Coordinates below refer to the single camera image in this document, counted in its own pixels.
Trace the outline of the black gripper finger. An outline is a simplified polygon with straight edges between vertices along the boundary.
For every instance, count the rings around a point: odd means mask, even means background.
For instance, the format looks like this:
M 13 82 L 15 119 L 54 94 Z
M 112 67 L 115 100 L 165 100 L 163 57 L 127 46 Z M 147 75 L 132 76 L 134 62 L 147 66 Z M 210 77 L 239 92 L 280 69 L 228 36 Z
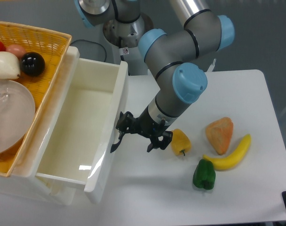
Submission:
M 128 133 L 135 132 L 135 118 L 131 112 L 120 112 L 120 117 L 117 121 L 116 127 L 119 130 L 118 139 L 121 141 L 123 136 Z
M 166 147 L 172 141 L 173 132 L 172 131 L 164 131 L 163 134 L 159 137 L 152 136 L 150 138 L 150 144 L 147 147 L 147 152 L 150 152 L 153 149 L 160 148 L 161 150 L 165 150 Z

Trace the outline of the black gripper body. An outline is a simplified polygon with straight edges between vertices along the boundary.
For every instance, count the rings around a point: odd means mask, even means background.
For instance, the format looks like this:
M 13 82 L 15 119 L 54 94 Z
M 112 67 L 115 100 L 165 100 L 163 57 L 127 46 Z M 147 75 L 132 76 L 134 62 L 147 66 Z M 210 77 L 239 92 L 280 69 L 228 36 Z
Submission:
M 161 136 L 164 131 L 167 131 L 167 128 L 165 118 L 155 121 L 150 116 L 148 109 L 145 109 L 139 117 L 135 118 L 135 133 L 149 139 L 152 136 Z

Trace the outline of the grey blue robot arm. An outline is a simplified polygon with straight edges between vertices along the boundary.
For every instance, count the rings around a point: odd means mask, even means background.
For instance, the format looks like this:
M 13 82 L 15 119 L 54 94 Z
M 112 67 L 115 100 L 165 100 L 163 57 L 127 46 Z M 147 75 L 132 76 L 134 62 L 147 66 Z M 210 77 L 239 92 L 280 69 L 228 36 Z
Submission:
M 170 2 L 183 30 L 168 35 L 146 29 L 138 0 L 77 0 L 75 6 L 87 27 L 103 25 L 106 39 L 119 49 L 137 48 L 160 90 L 139 117 L 121 113 L 119 138 L 139 134 L 150 140 L 148 151 L 165 149 L 172 141 L 168 128 L 207 87 L 205 73 L 192 63 L 232 44 L 235 29 L 225 15 L 217 16 L 204 0 Z

